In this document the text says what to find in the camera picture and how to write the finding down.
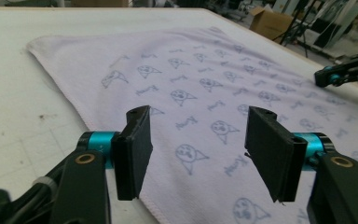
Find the cable tie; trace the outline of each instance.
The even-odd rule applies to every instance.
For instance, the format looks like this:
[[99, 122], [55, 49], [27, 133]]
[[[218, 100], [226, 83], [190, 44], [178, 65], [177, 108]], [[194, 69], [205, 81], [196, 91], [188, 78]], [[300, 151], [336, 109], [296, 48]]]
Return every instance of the cable tie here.
[[58, 187], [56, 182], [52, 178], [48, 176], [39, 176], [36, 180], [34, 180], [33, 185], [35, 184], [44, 184], [48, 186], [51, 192], [51, 199], [54, 198]]

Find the table surface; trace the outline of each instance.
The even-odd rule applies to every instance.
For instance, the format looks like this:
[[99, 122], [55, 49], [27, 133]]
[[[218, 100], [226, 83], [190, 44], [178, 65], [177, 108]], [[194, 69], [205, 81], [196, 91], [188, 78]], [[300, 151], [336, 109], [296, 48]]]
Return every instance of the table surface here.
[[[75, 149], [87, 131], [72, 105], [27, 49], [42, 35], [110, 35], [215, 26], [248, 49], [313, 79], [321, 65], [204, 9], [0, 7], [0, 189], [18, 198]], [[331, 89], [358, 101], [358, 87]], [[156, 223], [139, 201], [118, 202], [107, 172], [114, 223]]]

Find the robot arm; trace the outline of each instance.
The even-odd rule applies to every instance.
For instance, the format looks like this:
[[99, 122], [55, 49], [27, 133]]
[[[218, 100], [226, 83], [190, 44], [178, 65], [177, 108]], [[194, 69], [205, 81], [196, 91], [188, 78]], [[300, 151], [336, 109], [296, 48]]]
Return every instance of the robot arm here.
[[250, 107], [247, 155], [272, 201], [293, 202], [302, 170], [316, 170], [310, 223], [358, 224], [358, 161], [339, 154], [322, 133], [290, 133], [266, 109]]
[[315, 84], [319, 87], [328, 85], [340, 86], [347, 82], [358, 81], [358, 55], [353, 56], [349, 61], [325, 67], [315, 74]]
[[115, 167], [117, 197], [139, 197], [153, 150], [149, 106], [127, 113], [123, 132], [87, 132], [75, 151], [18, 200], [0, 189], [0, 223], [111, 223], [105, 169]]

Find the cardboard box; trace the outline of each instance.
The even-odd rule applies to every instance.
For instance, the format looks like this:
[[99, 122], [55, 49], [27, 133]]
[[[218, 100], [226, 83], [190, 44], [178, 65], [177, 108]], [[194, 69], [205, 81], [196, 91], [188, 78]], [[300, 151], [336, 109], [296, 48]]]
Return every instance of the cardboard box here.
[[72, 0], [72, 7], [128, 7], [129, 0]]
[[286, 32], [293, 19], [291, 16], [268, 11], [262, 7], [255, 7], [250, 13], [254, 16], [250, 30], [270, 40]]

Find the white towel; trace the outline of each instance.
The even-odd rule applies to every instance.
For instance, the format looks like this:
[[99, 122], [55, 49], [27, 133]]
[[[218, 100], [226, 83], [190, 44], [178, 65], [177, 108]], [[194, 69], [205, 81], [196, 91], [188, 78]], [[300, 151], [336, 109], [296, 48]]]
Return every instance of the white towel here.
[[314, 173], [303, 172], [295, 203], [272, 202], [243, 155], [249, 105], [358, 160], [358, 105], [216, 28], [46, 36], [28, 50], [91, 130], [120, 131], [128, 110], [152, 106], [141, 200], [161, 223], [308, 223]]

